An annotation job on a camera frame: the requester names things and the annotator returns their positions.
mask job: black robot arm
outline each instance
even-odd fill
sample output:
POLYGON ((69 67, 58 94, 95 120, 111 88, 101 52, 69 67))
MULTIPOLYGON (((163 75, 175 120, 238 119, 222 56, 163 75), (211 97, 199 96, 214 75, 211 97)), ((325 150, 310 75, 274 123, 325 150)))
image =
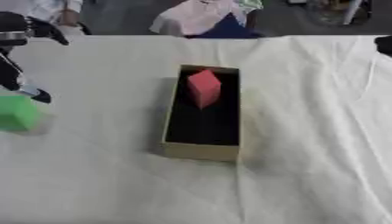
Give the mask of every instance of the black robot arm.
POLYGON ((33 100, 51 102, 51 96, 44 90, 30 85, 22 69, 9 58, 14 46, 24 46, 28 38, 49 38, 67 46, 69 43, 55 26, 34 17, 0 11, 0 86, 21 94, 29 95, 33 100))

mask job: cardboard box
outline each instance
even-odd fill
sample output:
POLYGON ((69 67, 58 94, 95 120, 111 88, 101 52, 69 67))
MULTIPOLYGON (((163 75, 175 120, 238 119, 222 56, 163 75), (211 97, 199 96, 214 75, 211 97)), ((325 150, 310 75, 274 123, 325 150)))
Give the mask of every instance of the cardboard box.
POLYGON ((170 158, 234 162, 240 138, 241 79, 235 68, 182 66, 166 117, 162 145, 170 158), (187 77, 210 69, 221 82, 220 99, 200 110, 190 96, 187 77))

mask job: pink cube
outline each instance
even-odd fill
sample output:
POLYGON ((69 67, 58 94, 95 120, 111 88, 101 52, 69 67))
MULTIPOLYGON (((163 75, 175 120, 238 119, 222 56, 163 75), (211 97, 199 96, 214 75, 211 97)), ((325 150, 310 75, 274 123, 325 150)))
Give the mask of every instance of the pink cube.
POLYGON ((189 76, 188 87, 200 109, 213 104, 221 95, 221 82, 210 70, 189 76))

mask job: white tablecloth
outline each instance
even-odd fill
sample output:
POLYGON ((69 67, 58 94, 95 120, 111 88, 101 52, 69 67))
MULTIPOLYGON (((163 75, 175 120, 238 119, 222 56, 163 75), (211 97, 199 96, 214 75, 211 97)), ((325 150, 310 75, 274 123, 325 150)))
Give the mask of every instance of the white tablecloth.
POLYGON ((2 223, 392 223, 392 59, 374 37, 34 40, 54 103, 0 133, 2 223), (237 166, 157 156, 179 65, 239 67, 237 166))

